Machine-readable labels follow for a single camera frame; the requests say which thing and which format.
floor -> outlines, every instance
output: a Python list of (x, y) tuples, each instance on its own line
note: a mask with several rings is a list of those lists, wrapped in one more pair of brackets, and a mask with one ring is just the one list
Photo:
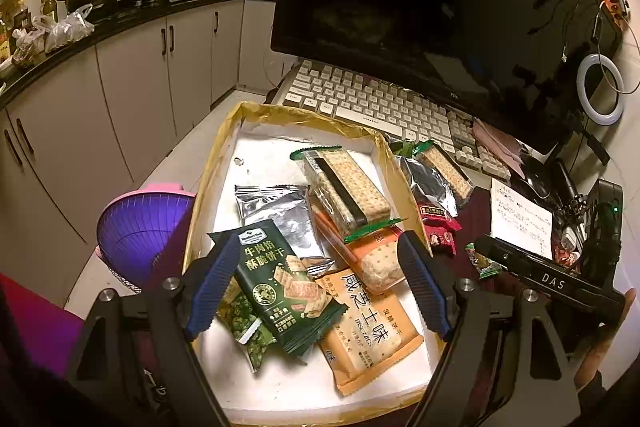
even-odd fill
[[(238, 102), (262, 103), (263, 101), (264, 96), (259, 94), (239, 90), (229, 93), (178, 143), (143, 185), (159, 182), (179, 183), (185, 190), (197, 192), (213, 140), (226, 115)], [(100, 258), (92, 253), (66, 301), (65, 310), (85, 319), (96, 296), (104, 288), (114, 288), (121, 296), (132, 294), (132, 291), (111, 273)]]

metal bolt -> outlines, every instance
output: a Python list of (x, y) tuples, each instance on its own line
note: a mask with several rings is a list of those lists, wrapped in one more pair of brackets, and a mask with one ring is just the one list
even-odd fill
[(538, 300), (538, 292), (535, 292), (529, 288), (524, 290), (524, 292), (522, 292), (522, 295), (524, 295), (524, 298), (529, 302), (535, 302)]
[(463, 292), (470, 292), (476, 289), (476, 283), (465, 277), (463, 279), (458, 279), (458, 288)]
[(165, 290), (173, 291), (178, 286), (180, 286), (180, 279), (177, 277), (167, 277), (164, 281), (162, 281), (162, 288)]
[(102, 302), (109, 302), (115, 296), (116, 296), (116, 292), (115, 292), (115, 290), (112, 290), (111, 288), (107, 288), (106, 290), (102, 290), (100, 292), (100, 294), (98, 295), (98, 297), (100, 298), (100, 300)]

keyboard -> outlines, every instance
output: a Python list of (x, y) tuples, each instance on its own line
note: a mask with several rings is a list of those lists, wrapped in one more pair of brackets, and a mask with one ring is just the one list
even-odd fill
[(460, 166), (509, 182), (509, 169), (476, 142), (473, 117), (370, 76), (304, 60), (287, 74), (277, 103), (371, 127), (401, 140), (433, 140)]

kitchen cabinet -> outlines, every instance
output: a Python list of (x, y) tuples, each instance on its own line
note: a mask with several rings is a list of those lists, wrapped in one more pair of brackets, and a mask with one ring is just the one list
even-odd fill
[(166, 18), (96, 44), (111, 121), (136, 185), (177, 143), (169, 87)]
[(238, 83), (244, 1), (214, 6), (211, 100), (215, 102)]
[(278, 86), (286, 73), (286, 64), (292, 64), (291, 55), (271, 51), (275, 6), (272, 1), (244, 1), (238, 74), (240, 89), (266, 94)]
[(0, 271), (62, 307), (93, 247), (38, 181), (4, 110), (0, 132)]
[(44, 75), (7, 112), (38, 179), (76, 231), (94, 245), (103, 208), (133, 181), (111, 125), (95, 48)]
[(209, 114), (214, 7), (167, 16), (168, 65), (177, 139)]

black screen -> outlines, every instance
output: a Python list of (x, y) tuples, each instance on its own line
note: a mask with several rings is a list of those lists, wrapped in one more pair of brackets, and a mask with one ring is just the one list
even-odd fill
[[(448, 103), (548, 152), (579, 108), (600, 0), (278, 0), (272, 49)], [(603, 9), (600, 48), (620, 30)], [(602, 74), (591, 68), (588, 94)]]

